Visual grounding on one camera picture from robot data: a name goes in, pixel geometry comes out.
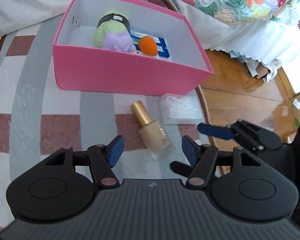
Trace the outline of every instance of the pink box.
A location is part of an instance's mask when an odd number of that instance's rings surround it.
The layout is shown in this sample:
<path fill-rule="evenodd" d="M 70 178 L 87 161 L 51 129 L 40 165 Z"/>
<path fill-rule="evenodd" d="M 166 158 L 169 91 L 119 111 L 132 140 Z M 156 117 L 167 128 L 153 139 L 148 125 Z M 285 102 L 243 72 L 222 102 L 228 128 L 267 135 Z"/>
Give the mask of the pink box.
<path fill-rule="evenodd" d="M 163 37 L 171 60 L 93 47 L 98 21 L 125 15 L 132 30 Z M 213 73 L 185 16 L 142 0 L 72 0 L 53 41 L 58 87 L 162 96 L 186 95 Z"/>

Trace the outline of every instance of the gray ribbed panel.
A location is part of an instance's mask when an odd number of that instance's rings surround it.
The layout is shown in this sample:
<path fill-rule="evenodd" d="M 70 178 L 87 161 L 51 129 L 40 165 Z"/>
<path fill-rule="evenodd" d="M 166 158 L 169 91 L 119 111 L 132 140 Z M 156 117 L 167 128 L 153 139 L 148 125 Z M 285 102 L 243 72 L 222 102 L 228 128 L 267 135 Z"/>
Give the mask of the gray ribbed panel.
<path fill-rule="evenodd" d="M 218 211 L 202 191 L 180 180 L 126 179 L 103 190 L 84 213 L 64 222 L 34 225 L 20 220 L 5 229 L 5 240 L 297 240 L 288 220 L 244 223 Z"/>

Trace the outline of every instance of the metal screw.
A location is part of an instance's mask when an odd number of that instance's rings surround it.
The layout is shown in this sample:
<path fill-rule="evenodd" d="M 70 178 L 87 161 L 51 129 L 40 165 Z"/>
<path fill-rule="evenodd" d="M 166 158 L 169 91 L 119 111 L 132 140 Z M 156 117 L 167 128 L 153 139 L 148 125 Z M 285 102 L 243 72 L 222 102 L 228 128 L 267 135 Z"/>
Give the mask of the metal screw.
<path fill-rule="evenodd" d="M 107 177 L 107 178 L 103 178 L 101 180 L 101 184 L 102 185 L 105 185 L 105 186 L 113 186 L 117 183 L 117 180 L 114 179 L 114 178 L 110 178 L 110 177 Z"/>
<path fill-rule="evenodd" d="M 204 184 L 204 179 L 199 178 L 199 177 L 193 177 L 193 178 L 189 179 L 189 183 L 192 186 L 201 186 Z"/>

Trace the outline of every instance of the green yarn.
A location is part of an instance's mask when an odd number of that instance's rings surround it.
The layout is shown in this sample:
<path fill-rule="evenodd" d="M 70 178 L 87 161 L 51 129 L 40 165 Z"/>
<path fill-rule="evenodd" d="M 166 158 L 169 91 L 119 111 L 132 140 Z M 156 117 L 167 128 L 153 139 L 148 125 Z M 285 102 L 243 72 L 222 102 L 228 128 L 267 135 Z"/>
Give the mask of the green yarn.
<path fill-rule="evenodd" d="M 110 12 L 107 12 L 105 15 L 112 14 L 112 13 L 121 14 L 121 13 L 118 13 L 115 11 L 110 11 Z M 95 48 L 101 49 L 102 45 L 103 45 L 103 40 L 104 40 L 107 32 L 119 33 L 119 32 L 124 32 L 124 31 L 128 31 L 128 30 L 125 27 L 125 25 L 121 22 L 107 21 L 107 22 L 101 23 L 101 25 L 94 32 L 94 45 L 93 46 Z"/>

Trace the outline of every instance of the white logo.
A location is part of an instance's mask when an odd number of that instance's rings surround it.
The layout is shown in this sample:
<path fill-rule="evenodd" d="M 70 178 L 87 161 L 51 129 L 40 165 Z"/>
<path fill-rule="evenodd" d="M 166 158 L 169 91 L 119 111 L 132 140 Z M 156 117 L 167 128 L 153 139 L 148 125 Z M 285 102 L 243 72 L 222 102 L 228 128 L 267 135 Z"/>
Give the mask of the white logo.
<path fill-rule="evenodd" d="M 153 182 L 153 183 L 150 183 L 150 184 L 148 184 L 149 185 L 149 187 L 154 187 L 154 186 L 157 186 L 157 184 L 155 183 L 155 182 Z"/>

